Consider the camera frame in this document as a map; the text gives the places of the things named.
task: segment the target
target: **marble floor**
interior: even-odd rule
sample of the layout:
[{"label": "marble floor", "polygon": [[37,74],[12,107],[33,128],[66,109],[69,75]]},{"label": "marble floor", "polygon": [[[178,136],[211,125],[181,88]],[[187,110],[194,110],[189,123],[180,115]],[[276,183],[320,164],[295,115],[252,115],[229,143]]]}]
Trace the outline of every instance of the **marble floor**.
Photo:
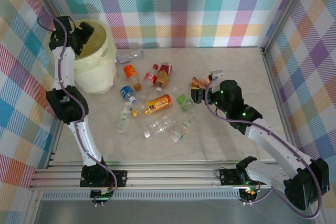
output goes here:
[{"label": "marble floor", "polygon": [[[173,64],[171,78],[162,94],[172,93],[174,87],[189,94],[193,76],[222,69],[226,79],[238,82],[245,103],[257,109],[273,126],[274,132],[284,136],[258,48],[145,49],[144,54],[144,59],[132,62],[141,79],[154,63],[160,65],[167,61]],[[117,66],[117,73],[119,80],[126,83],[123,67]],[[145,138],[145,122],[140,118],[131,118],[127,133],[118,134],[117,125],[124,101],[116,87],[100,95],[83,95],[89,104],[88,120],[92,136],[106,161],[240,160],[249,155],[260,159],[271,158],[254,141],[212,116],[204,103],[197,105],[197,121],[192,132],[184,140],[174,143],[164,132],[157,137]],[[155,91],[151,95],[152,98],[157,97]],[[154,121],[166,113],[178,115],[180,108],[174,104],[172,108],[155,112],[145,120]],[[54,160],[81,161],[75,138],[66,125]]]}]

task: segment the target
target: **clear plastic bottle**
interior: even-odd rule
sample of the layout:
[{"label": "clear plastic bottle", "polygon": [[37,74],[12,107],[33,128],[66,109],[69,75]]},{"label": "clear plastic bottle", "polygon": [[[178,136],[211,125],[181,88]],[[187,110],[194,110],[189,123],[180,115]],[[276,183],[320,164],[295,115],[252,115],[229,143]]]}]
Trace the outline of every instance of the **clear plastic bottle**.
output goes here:
[{"label": "clear plastic bottle", "polygon": [[176,98],[177,103],[180,105],[181,109],[184,112],[195,111],[196,105],[193,102],[193,100],[189,97],[189,95],[183,93],[176,87],[173,88],[173,94]]},{"label": "clear plastic bottle", "polygon": [[141,83],[141,90],[138,93],[138,98],[140,100],[146,100],[147,95],[151,90],[151,87],[154,86],[158,75],[158,68],[159,66],[157,64],[154,64],[153,67],[146,73],[145,77],[143,78],[143,81]]},{"label": "clear plastic bottle", "polygon": [[127,102],[135,103],[137,101],[134,97],[134,90],[131,86],[121,86],[120,94]]},{"label": "clear plastic bottle", "polygon": [[143,132],[146,138],[159,134],[164,130],[170,128],[176,123],[175,119],[171,115],[165,115],[159,120],[152,122],[146,131]]},{"label": "clear plastic bottle", "polygon": [[125,107],[120,113],[119,117],[119,124],[118,124],[118,133],[126,133],[127,131],[127,126],[129,122],[129,115],[131,114],[132,110],[132,103],[131,102],[126,102]]},{"label": "clear plastic bottle", "polygon": [[133,65],[127,65],[124,67],[124,72],[128,78],[128,81],[133,85],[135,91],[141,89],[141,84],[139,81],[139,76]]},{"label": "clear plastic bottle", "polygon": [[182,125],[177,123],[176,127],[168,129],[168,131],[170,131],[171,140],[173,140],[175,143],[180,141],[186,134],[190,132],[196,119],[197,118],[193,113],[189,113],[187,118],[182,122]]},{"label": "clear plastic bottle", "polygon": [[130,52],[123,52],[121,54],[117,54],[115,59],[115,63],[127,63],[131,60],[141,59],[143,58],[144,54],[142,49],[136,49]]}]

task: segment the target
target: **juice bottle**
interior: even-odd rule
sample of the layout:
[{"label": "juice bottle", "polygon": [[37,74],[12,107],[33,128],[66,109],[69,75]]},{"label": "juice bottle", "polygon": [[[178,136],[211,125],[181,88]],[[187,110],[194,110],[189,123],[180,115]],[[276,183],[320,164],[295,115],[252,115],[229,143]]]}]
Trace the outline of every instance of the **juice bottle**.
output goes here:
[{"label": "juice bottle", "polygon": [[146,73],[143,81],[141,83],[141,90],[138,92],[138,98],[140,100],[146,100],[146,97],[151,90],[151,87],[156,82],[156,78],[158,75],[158,65],[154,64],[153,67]]},{"label": "juice bottle", "polygon": [[135,91],[141,89],[141,84],[139,81],[139,76],[133,65],[127,65],[124,67],[124,72],[128,78],[128,81],[133,85]]},{"label": "juice bottle", "polygon": [[139,113],[143,115],[149,115],[154,113],[155,111],[170,107],[173,105],[173,101],[168,94],[164,94],[163,96],[156,98],[153,101],[149,101],[147,103],[139,103],[136,106],[136,109],[132,111],[134,116],[137,116]]},{"label": "juice bottle", "polygon": [[168,62],[164,62],[161,64],[158,78],[156,79],[155,86],[156,86],[156,91],[161,92],[162,88],[167,85],[169,81],[169,75],[172,71],[172,65]]}]

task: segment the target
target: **colorful checkered pattern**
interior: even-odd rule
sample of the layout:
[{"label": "colorful checkered pattern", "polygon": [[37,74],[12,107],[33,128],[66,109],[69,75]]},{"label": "colorful checkered pattern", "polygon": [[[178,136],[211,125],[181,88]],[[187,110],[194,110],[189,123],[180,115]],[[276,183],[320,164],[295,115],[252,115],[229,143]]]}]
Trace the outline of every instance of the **colorful checkered pattern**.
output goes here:
[{"label": "colorful checkered pattern", "polygon": [[54,64],[49,35],[36,23],[47,14],[42,2],[0,3],[0,223],[18,223],[22,197],[46,161],[58,122],[45,98]]},{"label": "colorful checkered pattern", "polygon": [[336,208],[336,0],[299,0],[269,61],[297,145],[329,164]]},{"label": "colorful checkered pattern", "polygon": [[266,46],[266,43],[268,42],[268,40],[270,39],[270,36],[271,34],[273,33],[274,29],[275,29],[275,26],[276,24],[278,23],[278,21],[280,20],[280,17],[281,17],[281,14],[284,12],[287,4],[288,4],[289,0],[282,0],[281,1],[281,4],[279,5],[279,8],[277,10],[277,12],[275,13],[274,17],[273,17],[273,20],[266,32],[266,35],[262,41],[262,44],[261,44],[261,48],[265,48]]},{"label": "colorful checkered pattern", "polygon": [[118,48],[257,46],[276,0],[54,0],[60,13],[106,22]]}]

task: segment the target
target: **cable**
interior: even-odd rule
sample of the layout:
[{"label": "cable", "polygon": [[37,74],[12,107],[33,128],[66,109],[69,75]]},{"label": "cable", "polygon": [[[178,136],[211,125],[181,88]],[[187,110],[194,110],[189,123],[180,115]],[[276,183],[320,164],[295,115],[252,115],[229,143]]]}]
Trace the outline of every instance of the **cable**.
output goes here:
[{"label": "cable", "polygon": [[258,203],[258,202],[261,202],[262,200],[264,200],[268,195],[270,195],[270,193],[272,192],[274,190],[274,188],[273,187],[271,187],[271,189],[264,195],[264,196],[262,196],[260,199],[256,199],[255,201],[252,201],[252,202],[250,202],[250,201],[248,201],[248,200],[244,200],[246,203],[249,203],[249,204],[251,204],[251,205],[253,205],[253,204],[255,204],[255,203]]},{"label": "cable", "polygon": [[76,24],[75,24],[75,22],[72,20],[72,18],[70,17],[70,16],[68,16],[69,17],[69,20],[71,20],[71,22],[73,23],[73,31],[72,31],[72,33],[76,30]]},{"label": "cable", "polygon": [[70,98],[72,98],[81,108],[82,110],[82,116],[80,118],[80,120],[78,120],[77,122],[73,123],[74,126],[75,126],[75,129],[76,129],[76,135],[77,135],[77,138],[78,138],[78,142],[80,144],[80,146],[82,147],[83,151],[88,155],[88,157],[90,159],[92,159],[93,161],[95,161],[98,165],[100,165],[102,168],[104,168],[105,170],[107,170],[113,177],[114,179],[114,190],[113,190],[113,193],[111,193],[111,196],[110,198],[105,202],[105,205],[111,201],[112,199],[112,196],[113,194],[116,192],[116,189],[118,187],[118,184],[117,184],[117,178],[115,176],[115,174],[113,173],[113,171],[111,171],[107,166],[103,165],[102,163],[100,163],[100,161],[98,161],[97,159],[95,159],[95,157],[93,157],[91,154],[89,154],[88,150],[85,148],[83,142],[82,142],[82,139],[80,137],[80,133],[79,133],[79,129],[78,129],[78,123],[81,123],[84,121],[84,118],[85,118],[85,108],[84,108],[84,105],[76,98],[74,97],[72,94],[70,94],[64,87],[63,85],[63,81],[62,81],[62,76],[61,76],[61,63],[62,63],[62,60],[63,60],[63,55],[64,55],[64,52],[65,52],[65,49],[66,49],[66,45],[67,45],[67,41],[68,41],[68,33],[64,27],[64,25],[62,24],[61,21],[59,21],[58,19],[54,18],[54,17],[50,17],[48,16],[49,18],[55,20],[63,29],[64,31],[64,34],[65,34],[65,37],[64,37],[64,43],[63,43],[63,47],[62,47],[62,51],[59,55],[59,59],[58,59],[58,71],[57,71],[57,75],[58,75],[58,80],[59,80],[59,85],[60,87],[62,88],[63,92]]},{"label": "cable", "polygon": [[295,157],[297,157],[298,160],[301,161],[301,162],[303,163],[303,165],[307,168],[307,170],[309,171],[309,173],[311,174],[311,176],[312,176],[312,178],[313,178],[313,180],[314,180],[314,183],[315,183],[316,188],[317,188],[317,194],[318,194],[318,206],[317,206],[316,212],[315,212],[313,215],[306,216],[306,215],[300,213],[298,210],[296,210],[296,209],[292,206],[292,204],[289,203],[286,199],[284,199],[281,195],[279,195],[279,194],[276,192],[276,190],[274,190],[274,192],[275,192],[275,193],[280,197],[280,199],[282,199],[282,200],[286,203],[286,205],[287,205],[290,209],[292,209],[297,215],[299,215],[299,216],[301,216],[301,217],[303,217],[303,218],[306,218],[306,219],[314,219],[314,218],[316,218],[316,217],[320,214],[321,207],[322,207],[322,192],[321,192],[321,188],[320,188],[319,182],[318,182],[318,180],[317,180],[317,178],[316,178],[314,172],[313,172],[312,169],[310,168],[310,166],[307,164],[307,162],[306,162],[305,160],[303,160],[303,158],[302,158],[302,157],[301,157],[295,150],[293,150],[293,148],[292,148],[291,146],[288,145],[288,143],[286,143],[284,140],[282,140],[279,136],[277,136],[275,133],[273,133],[273,132],[270,131],[269,129],[267,129],[267,128],[265,128],[265,127],[263,127],[263,126],[261,126],[261,125],[259,125],[259,124],[257,124],[257,123],[254,123],[254,122],[245,121],[245,120],[226,119],[226,118],[223,118],[223,117],[221,117],[221,116],[219,116],[219,115],[216,115],[216,114],[212,111],[212,109],[210,108],[210,106],[209,106],[209,101],[208,101],[209,87],[212,85],[212,83],[213,83],[216,79],[218,79],[218,77],[215,77],[214,79],[212,79],[212,80],[210,81],[210,83],[208,84],[208,86],[206,87],[206,89],[205,89],[205,105],[206,105],[206,107],[208,108],[208,110],[210,111],[210,113],[211,113],[213,116],[215,116],[215,117],[217,117],[217,118],[219,118],[219,119],[221,119],[221,120],[223,120],[223,121],[225,121],[225,122],[229,122],[229,123],[246,123],[246,124],[253,125],[253,126],[255,126],[255,127],[257,127],[257,128],[259,128],[259,129],[265,131],[267,134],[273,136],[276,140],[278,140],[281,144],[283,144],[289,151],[291,151],[291,152],[293,153],[293,155],[294,155]]},{"label": "cable", "polygon": [[47,27],[44,27],[44,26],[40,23],[39,18],[36,19],[36,22],[37,22],[37,24],[38,24],[40,27],[42,27],[44,30],[47,30],[47,31],[55,31],[55,30],[50,30],[50,29],[48,29]]}]

